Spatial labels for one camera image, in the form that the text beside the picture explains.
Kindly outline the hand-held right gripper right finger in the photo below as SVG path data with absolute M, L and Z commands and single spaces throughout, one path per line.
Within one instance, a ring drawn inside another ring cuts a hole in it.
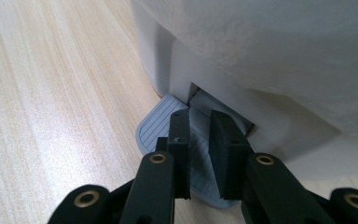
M 241 202 L 246 224 L 336 224 L 281 160 L 255 153 L 234 119 L 215 110 L 209 155 L 220 197 Z

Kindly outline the white rice cooker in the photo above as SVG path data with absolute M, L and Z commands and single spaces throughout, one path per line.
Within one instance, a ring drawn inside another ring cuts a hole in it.
M 160 101 L 136 131 L 148 153 L 190 112 L 192 192 L 224 208 L 209 117 L 231 115 L 255 151 L 300 179 L 358 175 L 358 0 L 131 0 L 139 55 Z

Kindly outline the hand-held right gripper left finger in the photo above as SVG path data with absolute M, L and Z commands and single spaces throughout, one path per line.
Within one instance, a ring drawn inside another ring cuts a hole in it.
M 119 224 L 173 224 L 176 199 L 190 198 L 190 129 L 187 109 L 170 116 L 167 137 L 143 156 Z

